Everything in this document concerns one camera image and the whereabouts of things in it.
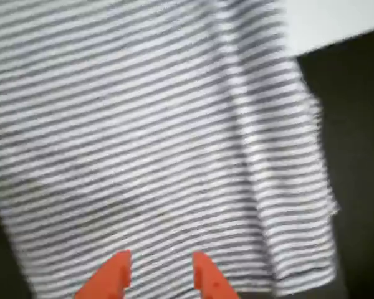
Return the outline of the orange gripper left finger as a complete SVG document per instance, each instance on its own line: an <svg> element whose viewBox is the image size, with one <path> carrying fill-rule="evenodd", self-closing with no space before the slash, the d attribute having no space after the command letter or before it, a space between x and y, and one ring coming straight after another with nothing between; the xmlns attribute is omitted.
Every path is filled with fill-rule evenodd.
<svg viewBox="0 0 374 299"><path fill-rule="evenodd" d="M132 253L124 250L109 258L77 291L76 299L124 298L132 280Z"/></svg>

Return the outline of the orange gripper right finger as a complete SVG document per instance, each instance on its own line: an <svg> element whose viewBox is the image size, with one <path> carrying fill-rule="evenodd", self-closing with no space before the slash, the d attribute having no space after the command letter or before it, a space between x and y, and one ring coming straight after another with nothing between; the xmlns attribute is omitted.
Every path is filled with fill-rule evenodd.
<svg viewBox="0 0 374 299"><path fill-rule="evenodd" d="M194 287L202 299L239 299L229 281L204 252L193 254Z"/></svg>

